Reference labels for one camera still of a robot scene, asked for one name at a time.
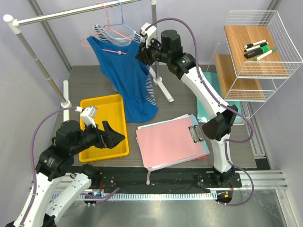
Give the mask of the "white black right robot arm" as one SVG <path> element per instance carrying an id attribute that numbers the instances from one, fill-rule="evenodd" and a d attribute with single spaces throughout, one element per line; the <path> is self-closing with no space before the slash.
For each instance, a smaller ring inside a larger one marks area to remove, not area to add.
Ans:
<path id="1" fill-rule="evenodd" d="M 210 139 L 214 154 L 214 182 L 220 187 L 226 186 L 235 171 L 229 158 L 228 139 L 238 108 L 228 105 L 203 75 L 195 58 L 183 52 L 181 39 L 177 31 L 165 30 L 161 40 L 156 39 L 156 27 L 141 29 L 142 41 L 136 56 L 145 65 L 154 62 L 165 63 L 171 73 L 176 75 L 204 106 L 210 120 L 202 126 L 204 135 Z"/>

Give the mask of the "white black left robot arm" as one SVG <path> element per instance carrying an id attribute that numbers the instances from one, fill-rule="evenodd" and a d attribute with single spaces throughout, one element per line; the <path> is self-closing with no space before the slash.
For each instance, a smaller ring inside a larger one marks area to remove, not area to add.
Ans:
<path id="1" fill-rule="evenodd" d="M 90 148 L 115 148 L 125 139 L 107 121 L 104 129 L 89 125 L 81 130 L 75 120 L 63 122 L 52 144 L 40 154 L 34 168 L 34 184 L 18 218 L 8 227 L 55 227 L 75 199 L 86 189 L 100 185 L 100 170 L 90 164 L 81 167 L 70 185 L 54 200 L 51 197 L 74 163 L 74 155 Z"/>

